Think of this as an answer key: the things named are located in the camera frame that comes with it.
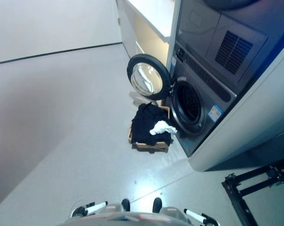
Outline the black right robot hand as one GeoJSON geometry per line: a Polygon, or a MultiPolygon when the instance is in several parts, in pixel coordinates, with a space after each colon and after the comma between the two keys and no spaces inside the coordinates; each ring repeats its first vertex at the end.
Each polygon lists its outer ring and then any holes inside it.
{"type": "Polygon", "coordinates": [[[184,209],[184,213],[200,222],[202,226],[220,226],[217,220],[204,213],[198,214],[189,209],[184,209]]]}

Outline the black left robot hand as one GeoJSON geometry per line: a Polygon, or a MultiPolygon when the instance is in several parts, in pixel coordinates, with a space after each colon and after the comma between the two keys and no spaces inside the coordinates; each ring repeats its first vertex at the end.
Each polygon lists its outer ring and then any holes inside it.
{"type": "Polygon", "coordinates": [[[95,202],[88,203],[86,205],[82,205],[76,207],[71,211],[70,217],[86,217],[89,215],[95,214],[98,210],[104,208],[108,205],[108,201],[104,201],[96,204],[95,202]]]}

